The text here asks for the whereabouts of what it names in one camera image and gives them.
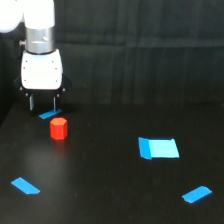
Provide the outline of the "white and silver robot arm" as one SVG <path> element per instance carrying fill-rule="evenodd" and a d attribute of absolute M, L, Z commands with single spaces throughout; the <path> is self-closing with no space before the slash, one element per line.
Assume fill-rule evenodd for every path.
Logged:
<path fill-rule="evenodd" d="M 61 112 L 61 93 L 72 84 L 63 75 L 60 51 L 55 47 L 54 0 L 0 0 L 0 33 L 12 32 L 20 23 L 24 23 L 26 38 L 19 42 L 24 47 L 21 75 L 14 83 L 29 97 L 30 110 L 35 91 L 53 91 L 53 110 L 43 117 L 54 116 Z"/>

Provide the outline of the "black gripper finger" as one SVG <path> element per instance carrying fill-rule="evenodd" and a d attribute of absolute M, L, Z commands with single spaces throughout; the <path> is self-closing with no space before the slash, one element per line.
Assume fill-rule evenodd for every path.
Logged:
<path fill-rule="evenodd" d="M 34 116 L 36 114 L 36 107 L 35 107 L 35 101 L 34 101 L 34 94 L 30 93 L 29 96 L 29 111 L 30 115 Z"/>
<path fill-rule="evenodd" d="M 59 104 L 60 104 L 60 94 L 56 93 L 56 94 L 54 94 L 54 97 L 53 97 L 53 108 L 54 108 L 54 110 L 59 109 Z"/>

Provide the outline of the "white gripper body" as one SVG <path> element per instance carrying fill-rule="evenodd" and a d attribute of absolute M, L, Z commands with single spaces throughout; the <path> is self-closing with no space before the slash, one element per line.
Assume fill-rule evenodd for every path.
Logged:
<path fill-rule="evenodd" d="M 21 74 L 14 80 L 15 86 L 28 91 L 65 91 L 72 82 L 63 74 L 61 55 L 58 49 L 42 55 L 24 51 L 21 61 Z"/>

